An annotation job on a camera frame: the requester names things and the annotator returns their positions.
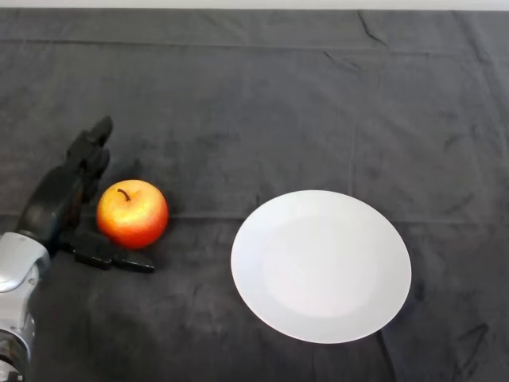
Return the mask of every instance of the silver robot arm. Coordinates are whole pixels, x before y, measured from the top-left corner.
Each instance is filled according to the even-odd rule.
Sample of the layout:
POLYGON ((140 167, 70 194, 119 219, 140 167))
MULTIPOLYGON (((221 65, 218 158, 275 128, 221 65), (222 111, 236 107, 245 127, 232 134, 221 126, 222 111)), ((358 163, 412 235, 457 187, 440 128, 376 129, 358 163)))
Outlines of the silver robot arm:
POLYGON ((31 196, 14 232, 0 237, 0 382, 25 381, 35 323, 29 301, 58 252, 102 269, 152 272, 145 256, 111 245, 104 237, 77 232, 81 206, 90 201, 109 162, 104 148, 113 129, 109 117, 82 131, 61 166, 50 170, 31 196))
POLYGON ((36 240, 14 232, 0 237, 0 381, 23 381, 28 372, 35 336, 29 300, 49 261, 36 240))

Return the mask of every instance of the dark gray cloth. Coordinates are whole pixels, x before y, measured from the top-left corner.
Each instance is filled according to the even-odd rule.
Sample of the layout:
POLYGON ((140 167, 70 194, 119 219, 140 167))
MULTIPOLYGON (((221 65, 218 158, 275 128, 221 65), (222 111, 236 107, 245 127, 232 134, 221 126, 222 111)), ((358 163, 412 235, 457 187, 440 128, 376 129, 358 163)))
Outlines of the dark gray cloth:
POLYGON ((0 228, 104 115, 100 192, 141 178, 172 206, 154 275, 55 258, 34 380, 509 380, 507 35, 502 13, 0 10, 0 228), (412 287, 381 332, 304 343, 236 292, 243 219, 299 189, 401 233, 412 287))

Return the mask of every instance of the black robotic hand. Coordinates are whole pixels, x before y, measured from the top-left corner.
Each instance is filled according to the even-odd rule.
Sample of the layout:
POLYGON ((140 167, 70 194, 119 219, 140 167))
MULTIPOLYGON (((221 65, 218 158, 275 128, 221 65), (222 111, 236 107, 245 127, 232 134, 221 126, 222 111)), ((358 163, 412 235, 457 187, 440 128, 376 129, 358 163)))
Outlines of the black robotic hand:
POLYGON ((82 131, 67 151, 62 166, 50 170, 30 198, 15 232, 44 245, 51 256, 70 252, 81 262, 107 269, 110 265, 151 272, 150 259, 109 244, 91 232, 76 233, 83 203, 97 192, 99 179, 110 161, 104 148, 113 131, 106 117, 90 131, 82 131))

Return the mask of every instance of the white plate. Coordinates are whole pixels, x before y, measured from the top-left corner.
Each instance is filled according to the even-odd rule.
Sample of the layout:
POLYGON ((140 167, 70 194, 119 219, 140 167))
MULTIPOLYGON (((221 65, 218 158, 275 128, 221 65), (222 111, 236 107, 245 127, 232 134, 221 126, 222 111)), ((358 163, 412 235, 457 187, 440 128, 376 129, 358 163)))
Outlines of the white plate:
POLYGON ((266 202, 240 228, 231 272, 267 325, 304 341, 353 341, 384 327, 410 289, 408 251, 369 205, 298 191, 266 202))

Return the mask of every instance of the apple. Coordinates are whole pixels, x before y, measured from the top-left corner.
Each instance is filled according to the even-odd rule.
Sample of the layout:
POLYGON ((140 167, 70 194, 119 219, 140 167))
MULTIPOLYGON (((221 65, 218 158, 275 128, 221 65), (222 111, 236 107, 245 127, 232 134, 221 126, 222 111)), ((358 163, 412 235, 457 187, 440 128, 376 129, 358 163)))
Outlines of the apple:
POLYGON ((111 241, 129 249, 152 244, 166 228, 168 205, 146 181, 115 183, 97 205, 97 225, 111 241))

